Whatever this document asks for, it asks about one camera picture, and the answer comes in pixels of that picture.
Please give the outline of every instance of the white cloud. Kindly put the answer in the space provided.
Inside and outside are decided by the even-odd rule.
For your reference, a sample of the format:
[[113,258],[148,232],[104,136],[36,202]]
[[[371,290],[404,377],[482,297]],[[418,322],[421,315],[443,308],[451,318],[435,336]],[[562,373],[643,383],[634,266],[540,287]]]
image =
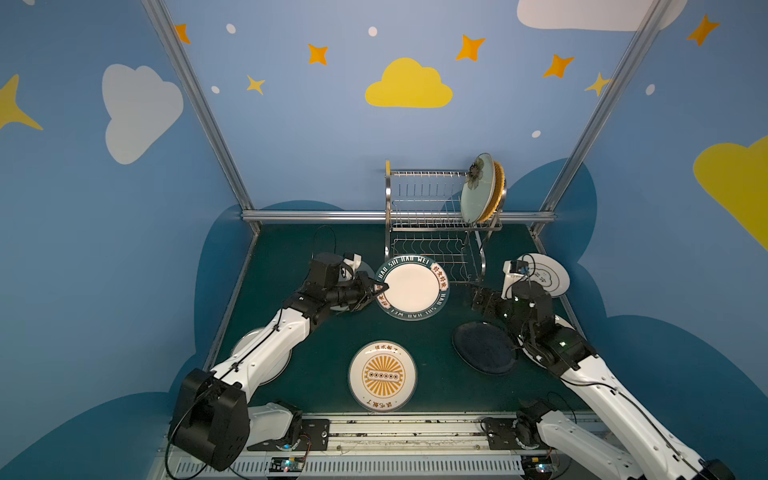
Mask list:
[[[688,0],[672,0],[661,19],[674,22]],[[518,19],[532,28],[636,31],[653,0],[520,0]]]
[[107,149],[123,165],[132,164],[181,116],[181,90],[149,67],[107,67],[101,79],[104,105],[112,120]]

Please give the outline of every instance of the metal post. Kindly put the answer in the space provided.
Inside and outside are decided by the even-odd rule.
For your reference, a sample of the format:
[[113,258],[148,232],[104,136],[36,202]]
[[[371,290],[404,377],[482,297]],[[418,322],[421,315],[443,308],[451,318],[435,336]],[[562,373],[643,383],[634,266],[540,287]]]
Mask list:
[[232,191],[235,193],[235,197],[240,203],[240,207],[242,207],[243,210],[253,210],[253,204],[248,196],[248,191],[243,183],[243,178],[237,170],[232,154],[230,153],[229,148],[227,148],[227,144],[224,142],[224,138],[221,135],[221,130],[219,130],[214,115],[211,113],[210,107],[205,100],[200,82],[197,80],[197,76],[192,69],[192,64],[184,51],[184,47],[182,46],[178,35],[176,35],[174,23],[170,18],[168,9],[165,7],[165,3],[163,0],[141,0],[141,2],[147,10],[147,14],[157,32],[157,36],[160,37],[160,40],[165,47],[165,51],[168,53],[168,58],[174,66],[174,70],[176,70],[176,74],[179,76],[182,86],[184,86],[184,90],[187,92],[192,108],[194,108],[197,118],[203,126],[203,130],[205,130],[210,146],[214,149],[214,153],[219,159],[221,168],[224,170],[224,174],[230,182]]
[[[597,107],[592,112],[587,126],[584,131],[581,132],[576,145],[571,152],[571,155],[565,161],[557,180],[554,181],[552,188],[549,190],[549,194],[541,205],[541,211],[553,212],[560,199],[563,197],[568,185],[574,178],[576,171],[584,162],[584,158],[587,156],[589,149],[594,144],[594,141],[598,138],[600,130],[602,130],[611,112],[616,107],[616,104],[624,92],[624,89],[632,79],[632,75],[637,70],[637,67],[648,52],[650,45],[653,43],[656,34],[659,32],[659,25],[664,13],[667,11],[672,0],[654,0],[645,14],[645,18],[640,23],[637,33],[635,33],[632,41],[627,47],[624,56],[619,61],[616,70],[614,71],[611,83],[608,85],[608,89],[601,96]],[[532,227],[531,231],[535,236],[538,236],[541,230],[544,228],[543,223],[536,223]]]

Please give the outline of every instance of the yellow plate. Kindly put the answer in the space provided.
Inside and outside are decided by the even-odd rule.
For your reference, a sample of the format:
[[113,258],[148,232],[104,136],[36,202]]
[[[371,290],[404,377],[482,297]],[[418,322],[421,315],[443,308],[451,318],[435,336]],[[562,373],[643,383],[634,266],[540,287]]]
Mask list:
[[491,201],[488,202],[488,206],[485,208],[482,215],[478,219],[478,223],[488,221],[488,219],[491,218],[493,213],[496,211],[498,202],[502,200],[502,191],[504,190],[504,169],[502,168],[502,165],[497,161],[493,162],[493,168],[496,170],[496,183],[493,186]]

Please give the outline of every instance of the horizontal metal rail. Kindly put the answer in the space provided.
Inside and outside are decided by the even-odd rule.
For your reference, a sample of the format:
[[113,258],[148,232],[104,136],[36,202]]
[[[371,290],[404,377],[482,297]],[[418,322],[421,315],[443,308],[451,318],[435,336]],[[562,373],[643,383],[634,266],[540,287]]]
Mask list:
[[[428,212],[430,218],[456,219],[461,221],[461,212]],[[245,210],[243,220],[248,222],[330,222],[330,223],[384,223],[384,210]],[[398,212],[392,212],[392,218],[398,219]],[[502,223],[550,223],[555,219],[554,212],[502,212]]]

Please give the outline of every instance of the light blue plate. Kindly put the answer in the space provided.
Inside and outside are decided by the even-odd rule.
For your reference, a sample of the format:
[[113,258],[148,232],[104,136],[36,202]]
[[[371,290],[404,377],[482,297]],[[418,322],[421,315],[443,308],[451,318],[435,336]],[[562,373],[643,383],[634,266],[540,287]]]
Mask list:
[[493,195],[496,169],[490,154],[480,154],[467,173],[462,189],[462,218],[474,223],[485,211]]

